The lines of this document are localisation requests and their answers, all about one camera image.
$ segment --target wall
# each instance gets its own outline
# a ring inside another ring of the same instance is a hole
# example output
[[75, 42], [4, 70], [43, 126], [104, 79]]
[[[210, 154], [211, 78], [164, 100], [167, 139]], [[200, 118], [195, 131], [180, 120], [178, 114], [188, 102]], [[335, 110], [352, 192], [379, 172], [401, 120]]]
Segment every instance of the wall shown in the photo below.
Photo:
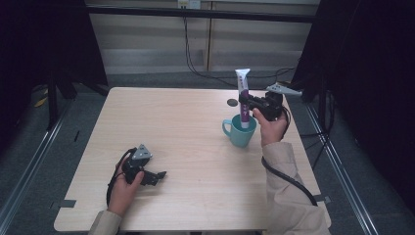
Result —
[[[177, 1], [173, 0], [86, 3], [177, 8]], [[311, 16], [317, 7], [315, 0], [202, 2], [204, 10]], [[108, 74], [189, 70], [183, 19], [94, 14], [90, 18]], [[274, 71], [297, 64], [310, 24], [187, 19], [187, 27], [190, 56], [197, 71], [241, 67]]]

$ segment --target beige sleeve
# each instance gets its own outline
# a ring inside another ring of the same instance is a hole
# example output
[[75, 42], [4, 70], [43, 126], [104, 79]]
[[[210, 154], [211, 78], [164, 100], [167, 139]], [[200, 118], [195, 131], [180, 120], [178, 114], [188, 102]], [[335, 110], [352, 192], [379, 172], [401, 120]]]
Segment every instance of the beige sleeve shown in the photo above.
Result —
[[89, 230], [88, 235], [115, 235], [122, 218], [110, 211], [100, 211]]
[[[272, 143], [262, 153], [269, 165], [302, 184], [291, 144]], [[268, 234], [330, 234], [323, 209], [313, 206], [299, 188], [269, 171], [266, 182]]]

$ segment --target hand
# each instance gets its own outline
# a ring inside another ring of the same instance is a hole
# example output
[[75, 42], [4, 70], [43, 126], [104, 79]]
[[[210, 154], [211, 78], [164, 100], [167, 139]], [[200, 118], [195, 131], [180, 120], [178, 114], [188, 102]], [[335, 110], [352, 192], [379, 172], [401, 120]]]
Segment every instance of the hand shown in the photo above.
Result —
[[121, 217], [124, 217], [131, 203], [134, 201], [135, 194], [140, 186], [141, 180], [144, 177], [144, 171], [140, 171], [135, 176], [134, 181], [131, 184], [127, 184], [125, 175], [122, 173], [122, 167], [118, 169], [113, 191], [111, 192], [110, 204], [108, 206], [109, 212], [114, 212]]
[[261, 146], [274, 142], [280, 142], [283, 139], [284, 132], [287, 128], [287, 117], [281, 114], [277, 120], [268, 121], [259, 109], [253, 109], [254, 116], [260, 124]]

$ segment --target gray carpet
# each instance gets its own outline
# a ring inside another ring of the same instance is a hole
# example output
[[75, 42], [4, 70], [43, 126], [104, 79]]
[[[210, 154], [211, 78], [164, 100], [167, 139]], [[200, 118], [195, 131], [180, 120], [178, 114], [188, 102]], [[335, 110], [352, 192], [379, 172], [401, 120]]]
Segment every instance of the gray carpet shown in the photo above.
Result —
[[[200, 77], [191, 72], [109, 75], [110, 87], [187, 87], [208, 89], [235, 89], [234, 72], [216, 72], [229, 84], [217, 79]], [[254, 78], [254, 76], [273, 75], [274, 72], [251, 73], [249, 78], [251, 89], [264, 88], [272, 84], [275, 78]], [[293, 75], [288, 72], [279, 79], [290, 79]], [[105, 97], [81, 85], [77, 85], [78, 95], [70, 102], [68, 114], [53, 145], [17, 210], [7, 234], [60, 234], [53, 227], [58, 211], [50, 209], [53, 202], [65, 197], [77, 164], [94, 127], [95, 121], [105, 102]], [[33, 94], [34, 103], [41, 95]], [[288, 97], [289, 105], [296, 120], [300, 134], [314, 133], [305, 105], [298, 97]], [[60, 99], [60, 107], [66, 101]], [[40, 108], [27, 107], [22, 118], [19, 132], [10, 148], [2, 153], [0, 158], [0, 204], [4, 205], [14, 185], [18, 182], [38, 144], [41, 142], [48, 121], [47, 106]], [[365, 154], [354, 142], [342, 114], [336, 111], [336, 119], [331, 131], [334, 143], [350, 178], [361, 197], [364, 205], [371, 214], [380, 234], [415, 234], [415, 218], [405, 207], [390, 184], [371, 165]], [[303, 138], [311, 163], [314, 163], [321, 147], [317, 137]], [[342, 185], [333, 167], [323, 151], [314, 173], [324, 196], [329, 196], [332, 203], [327, 205], [332, 226], [332, 234], [364, 234], [350, 203], [343, 191]]]

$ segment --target teal mug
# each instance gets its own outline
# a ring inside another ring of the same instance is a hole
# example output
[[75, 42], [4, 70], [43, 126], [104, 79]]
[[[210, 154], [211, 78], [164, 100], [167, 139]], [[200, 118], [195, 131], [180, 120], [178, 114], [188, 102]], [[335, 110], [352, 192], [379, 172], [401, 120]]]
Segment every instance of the teal mug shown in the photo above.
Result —
[[256, 121], [250, 116], [250, 127], [242, 128], [241, 116], [236, 115], [232, 119], [225, 119], [222, 122], [223, 132], [229, 137], [231, 143], [237, 147], [245, 148], [250, 143], [256, 129]]

